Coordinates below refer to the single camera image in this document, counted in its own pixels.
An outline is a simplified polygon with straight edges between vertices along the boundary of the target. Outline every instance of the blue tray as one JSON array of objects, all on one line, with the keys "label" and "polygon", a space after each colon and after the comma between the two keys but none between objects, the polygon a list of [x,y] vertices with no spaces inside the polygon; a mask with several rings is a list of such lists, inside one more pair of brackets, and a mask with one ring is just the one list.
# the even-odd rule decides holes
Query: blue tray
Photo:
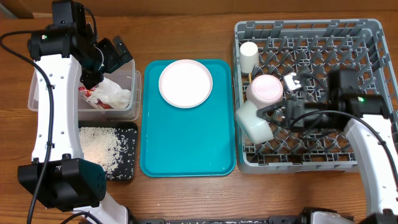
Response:
[{"label": "blue tray", "polygon": [[222,176],[235,167],[231,70],[222,60],[197,61],[210,71],[213,89],[190,109],[168,104],[159,92],[160,74],[174,60],[145,70],[140,165],[150,177]]}]

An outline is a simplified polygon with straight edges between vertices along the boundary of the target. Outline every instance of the dish rack tray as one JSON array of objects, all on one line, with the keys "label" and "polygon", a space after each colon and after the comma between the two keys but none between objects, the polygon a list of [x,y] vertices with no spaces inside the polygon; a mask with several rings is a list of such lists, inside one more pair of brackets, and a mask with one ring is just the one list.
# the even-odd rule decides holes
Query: dish rack tray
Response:
[{"label": "dish rack tray", "polygon": [[[382,95],[391,114],[394,143],[398,142],[397,80],[381,23],[375,19],[308,20],[308,21],[243,21],[235,25],[233,41],[234,92],[236,110],[246,100],[248,74],[239,66],[239,48],[244,42],[258,45],[260,67],[257,74],[270,74],[280,79],[289,72],[308,67],[327,86],[327,73],[332,69],[358,71],[358,85],[363,93]],[[325,90],[314,79],[306,82],[307,98],[326,100]],[[285,91],[283,98],[303,98],[302,92]],[[271,126],[274,139],[253,144],[236,125],[238,167],[248,174],[293,173],[308,170],[357,171],[353,150],[344,132],[318,141],[300,138],[299,133]],[[313,130],[305,136],[316,138],[331,130]]]}]

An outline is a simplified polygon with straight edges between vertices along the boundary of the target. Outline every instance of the cup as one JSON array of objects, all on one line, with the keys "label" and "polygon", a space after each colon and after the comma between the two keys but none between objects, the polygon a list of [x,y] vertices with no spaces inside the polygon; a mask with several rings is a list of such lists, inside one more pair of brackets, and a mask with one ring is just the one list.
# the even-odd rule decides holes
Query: cup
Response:
[{"label": "cup", "polygon": [[246,89],[246,98],[258,109],[280,102],[283,94],[282,83],[272,75],[257,76]]},{"label": "cup", "polygon": [[247,100],[236,112],[238,125],[254,144],[260,144],[274,138],[268,122],[257,117],[257,110],[257,106]]},{"label": "cup", "polygon": [[245,42],[239,48],[239,64],[243,73],[251,73],[260,64],[259,49],[254,42]]}]

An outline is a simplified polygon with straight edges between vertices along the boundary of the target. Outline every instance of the white plate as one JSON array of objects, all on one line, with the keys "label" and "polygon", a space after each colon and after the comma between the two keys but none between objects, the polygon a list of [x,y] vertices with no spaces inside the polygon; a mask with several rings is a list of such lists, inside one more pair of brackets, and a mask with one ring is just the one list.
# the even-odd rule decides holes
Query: white plate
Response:
[{"label": "white plate", "polygon": [[159,91],[163,99],[178,108],[193,108],[211,93],[213,79],[209,70],[194,60],[178,60],[160,74]]}]

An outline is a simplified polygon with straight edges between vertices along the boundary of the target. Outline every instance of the wooden table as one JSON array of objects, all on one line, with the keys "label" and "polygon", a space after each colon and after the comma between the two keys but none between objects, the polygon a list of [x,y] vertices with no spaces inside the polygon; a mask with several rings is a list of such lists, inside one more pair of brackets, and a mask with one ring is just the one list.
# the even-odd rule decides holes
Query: wooden table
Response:
[{"label": "wooden table", "polygon": [[[220,58],[230,63],[233,29],[238,21],[284,19],[376,18],[383,25],[398,68],[398,14],[394,11],[233,14],[97,18],[99,37],[120,35],[144,74],[154,60]],[[50,19],[0,21],[0,33],[43,29]],[[27,35],[7,38],[12,49],[28,55]],[[33,68],[0,49],[0,222],[25,223],[31,194],[17,181],[17,166],[28,164],[37,113],[27,109]],[[141,128],[141,116],[136,121]],[[364,189],[357,173],[244,175],[238,168],[226,177],[149,178],[136,163],[130,183],[108,182],[108,192],[137,218],[264,218],[297,215],[304,206],[325,207],[343,215],[365,217]],[[59,223],[69,213],[37,203],[34,223]]]}]

